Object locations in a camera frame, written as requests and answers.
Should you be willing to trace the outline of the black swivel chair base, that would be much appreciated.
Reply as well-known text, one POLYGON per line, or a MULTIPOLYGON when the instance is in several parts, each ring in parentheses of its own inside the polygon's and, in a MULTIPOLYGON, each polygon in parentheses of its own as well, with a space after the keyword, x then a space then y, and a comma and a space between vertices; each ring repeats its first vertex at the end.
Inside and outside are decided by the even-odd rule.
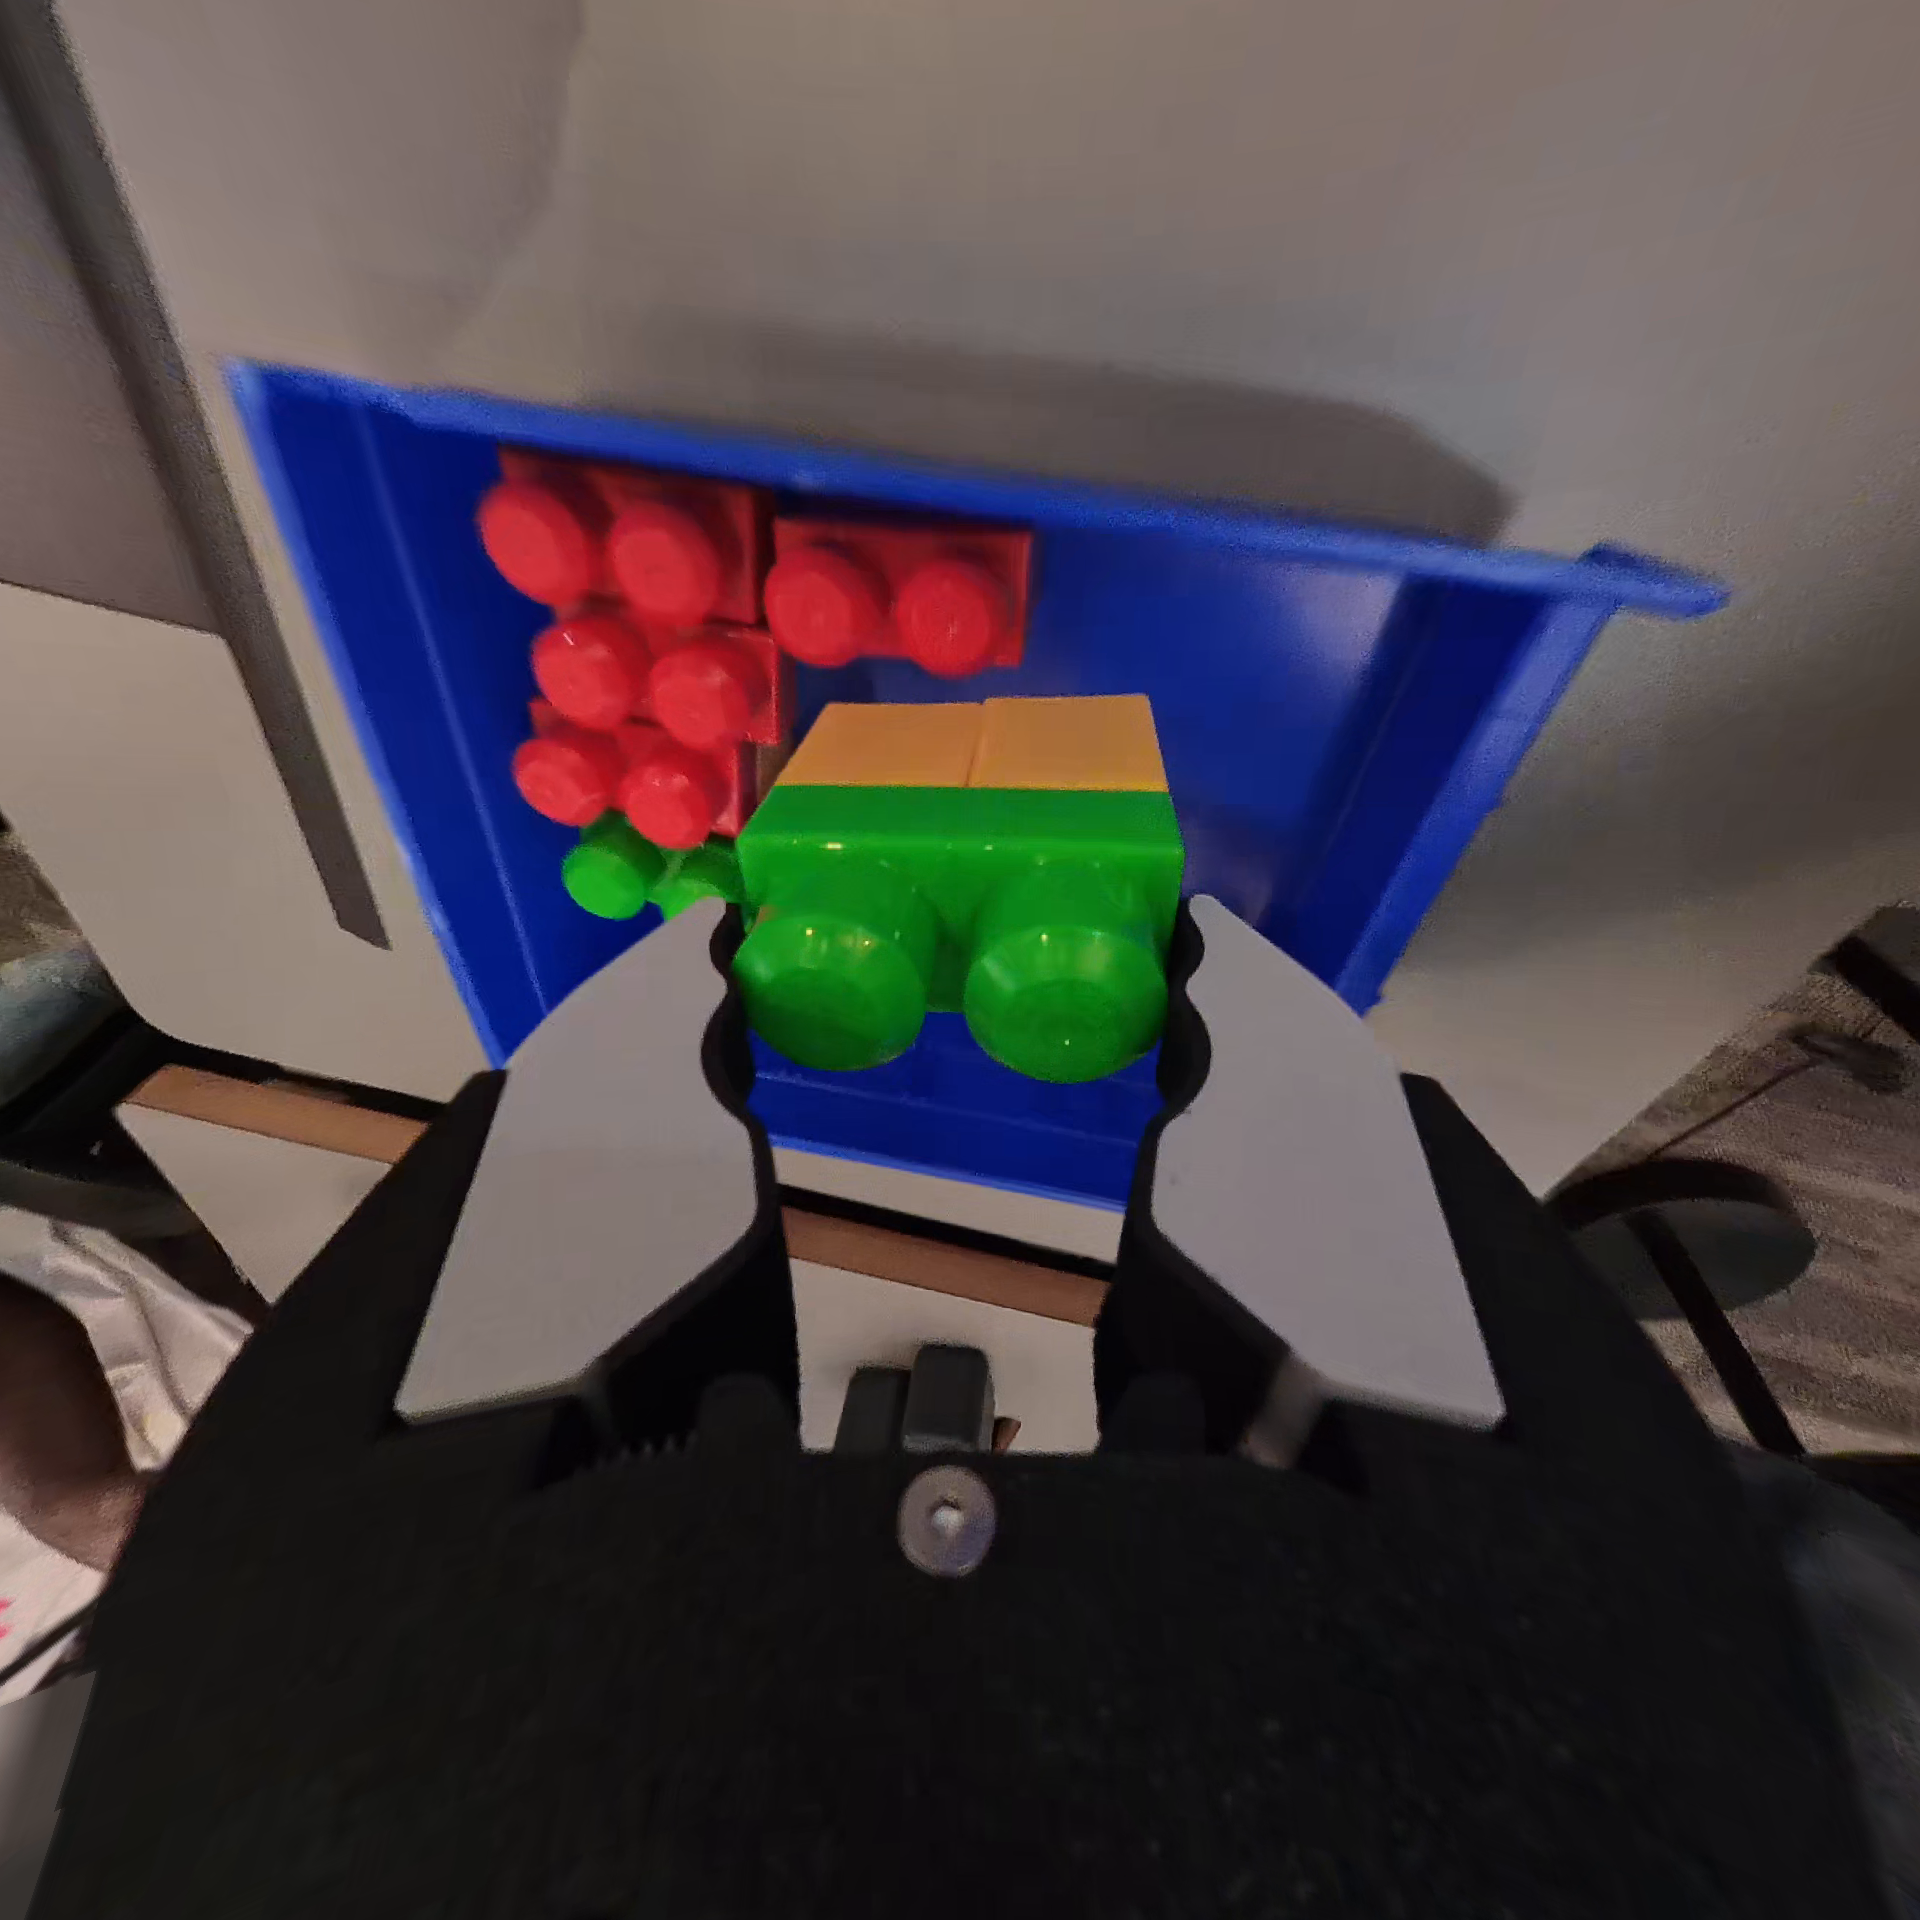
POLYGON ((1690 1333, 1754 1450, 1807 1456, 1734 1326, 1737 1310, 1784 1293, 1816 1259, 1783 1186, 1723 1162, 1645 1159, 1563 1183, 1544 1210, 1633 1319, 1690 1333))

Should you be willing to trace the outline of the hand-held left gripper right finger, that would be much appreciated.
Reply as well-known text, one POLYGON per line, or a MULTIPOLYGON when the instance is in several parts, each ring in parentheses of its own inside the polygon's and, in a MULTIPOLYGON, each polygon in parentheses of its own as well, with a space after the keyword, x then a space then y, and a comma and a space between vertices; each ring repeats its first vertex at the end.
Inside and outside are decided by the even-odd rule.
POLYGON ((1344 1406, 1499 1429, 1400 1071, 1210 896, 1175 922, 1159 1096, 1094 1322, 1104 1451, 1287 1467, 1344 1406))

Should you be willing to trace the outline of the green two-stud building block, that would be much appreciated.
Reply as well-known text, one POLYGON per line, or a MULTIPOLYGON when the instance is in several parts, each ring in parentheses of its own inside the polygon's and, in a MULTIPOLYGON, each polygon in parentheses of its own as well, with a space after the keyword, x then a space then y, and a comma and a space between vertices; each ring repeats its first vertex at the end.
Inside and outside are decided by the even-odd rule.
POLYGON ((663 922, 671 922, 707 898, 722 906, 744 900, 729 838, 707 838, 697 847, 661 847, 618 812, 608 812, 581 830, 560 876, 567 896, 601 922, 633 922, 649 907, 663 922))
POLYGON ((800 1068, 885 1068, 930 1016, 1051 1085, 1160 1040, 1184 837, 1141 692, 830 704, 735 861, 733 979, 800 1068))

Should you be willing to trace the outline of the blue plastic bin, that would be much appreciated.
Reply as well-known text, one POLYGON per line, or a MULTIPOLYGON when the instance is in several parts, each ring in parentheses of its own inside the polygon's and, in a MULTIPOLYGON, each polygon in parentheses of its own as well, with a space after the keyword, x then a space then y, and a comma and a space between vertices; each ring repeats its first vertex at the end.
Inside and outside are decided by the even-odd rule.
POLYGON ((531 600, 473 517, 499 445, 769 490, 798 512, 1038 535, 1019 668, 985 692, 1143 692, 1193 891, 1367 1013, 1594 635, 1726 589, 1219 496, 937 464, 767 429, 409 391, 235 359, 229 391, 361 755, 491 1068, 661 924, 562 893, 567 837, 512 790, 531 600))

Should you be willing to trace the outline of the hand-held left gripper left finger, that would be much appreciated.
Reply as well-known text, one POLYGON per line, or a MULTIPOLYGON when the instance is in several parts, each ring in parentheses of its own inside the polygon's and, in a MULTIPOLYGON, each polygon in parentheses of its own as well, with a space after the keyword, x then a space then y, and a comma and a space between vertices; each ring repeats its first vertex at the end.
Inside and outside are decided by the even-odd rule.
POLYGON ((623 1450, 761 1380, 798 1423, 798 1307, 749 1111, 737 907, 699 900, 593 971, 509 1059, 395 1411, 577 1399, 623 1450))

